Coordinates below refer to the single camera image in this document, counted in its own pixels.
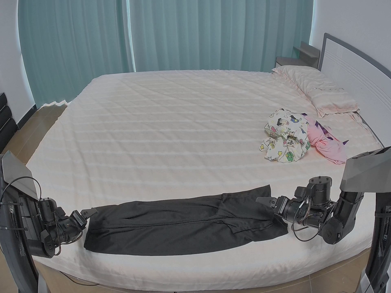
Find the mattress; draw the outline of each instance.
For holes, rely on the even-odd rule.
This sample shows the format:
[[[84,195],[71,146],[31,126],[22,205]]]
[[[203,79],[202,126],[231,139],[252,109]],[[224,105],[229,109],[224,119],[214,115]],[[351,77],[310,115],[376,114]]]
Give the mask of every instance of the mattress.
[[[66,108],[27,164],[43,196],[67,214],[133,200],[192,198],[267,184],[293,196],[311,177],[333,179],[337,200],[344,165],[311,148],[298,162],[278,163],[259,150],[264,126],[278,108],[317,117],[303,93],[274,73],[157,71],[94,79]],[[349,142],[348,156],[380,148],[358,115],[326,115],[321,124]],[[271,286],[354,256],[371,244],[375,195],[368,193],[356,227],[341,242],[310,242],[292,231],[263,242],[206,254],[126,256],[83,248],[34,259],[107,286],[152,291],[225,290]],[[316,231],[299,232],[308,238]]]

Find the pillowcase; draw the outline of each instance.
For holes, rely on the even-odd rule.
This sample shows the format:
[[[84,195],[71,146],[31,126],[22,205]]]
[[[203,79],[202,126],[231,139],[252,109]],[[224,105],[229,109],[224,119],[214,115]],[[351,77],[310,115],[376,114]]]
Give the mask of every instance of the pillowcase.
[[[299,87],[314,105],[319,117],[359,110],[357,102],[348,92],[316,68],[284,65],[272,71]]]

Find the white headboard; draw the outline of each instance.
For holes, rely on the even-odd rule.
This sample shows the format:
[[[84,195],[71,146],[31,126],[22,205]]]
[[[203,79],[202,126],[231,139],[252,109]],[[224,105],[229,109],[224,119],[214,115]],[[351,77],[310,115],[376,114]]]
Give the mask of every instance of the white headboard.
[[[354,97],[363,121],[383,146],[391,145],[391,71],[327,33],[318,69]]]

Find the nightstand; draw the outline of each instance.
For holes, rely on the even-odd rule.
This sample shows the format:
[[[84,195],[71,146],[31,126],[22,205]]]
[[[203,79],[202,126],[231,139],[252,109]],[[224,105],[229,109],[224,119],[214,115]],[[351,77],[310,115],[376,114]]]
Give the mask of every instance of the nightstand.
[[[293,47],[296,51],[299,52],[299,58],[294,59],[292,57],[276,57],[276,67],[282,65],[301,65],[301,66],[311,66],[317,68],[320,57],[320,50],[310,46],[308,43],[301,42],[300,47]]]

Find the white cartoon print clothing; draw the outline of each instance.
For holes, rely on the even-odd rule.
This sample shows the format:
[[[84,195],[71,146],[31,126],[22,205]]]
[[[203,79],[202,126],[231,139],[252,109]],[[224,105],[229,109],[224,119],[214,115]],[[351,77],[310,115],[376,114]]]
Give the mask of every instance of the white cartoon print clothing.
[[[271,114],[265,126],[271,136],[263,140],[260,150],[265,158],[282,163],[298,161],[311,147],[307,136],[308,121],[290,110],[278,109]]]

